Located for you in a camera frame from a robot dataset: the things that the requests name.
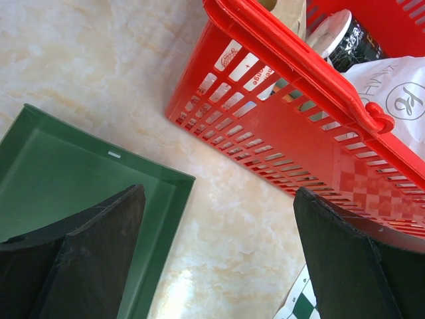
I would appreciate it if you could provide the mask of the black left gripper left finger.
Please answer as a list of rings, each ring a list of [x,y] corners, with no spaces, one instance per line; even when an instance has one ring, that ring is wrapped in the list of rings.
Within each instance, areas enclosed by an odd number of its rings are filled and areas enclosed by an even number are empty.
[[[1,243],[2,318],[116,318],[137,243],[140,184]]]

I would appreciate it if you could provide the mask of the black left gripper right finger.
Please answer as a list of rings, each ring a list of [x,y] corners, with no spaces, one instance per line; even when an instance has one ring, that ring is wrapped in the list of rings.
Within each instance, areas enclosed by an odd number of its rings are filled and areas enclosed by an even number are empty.
[[[424,239],[305,187],[294,213],[321,318],[424,317]]]

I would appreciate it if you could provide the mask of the green white chess mat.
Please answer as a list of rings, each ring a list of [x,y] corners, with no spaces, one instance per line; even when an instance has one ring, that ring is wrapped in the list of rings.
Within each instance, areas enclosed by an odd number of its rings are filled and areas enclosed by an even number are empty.
[[[302,268],[273,319],[320,319],[307,265]]]

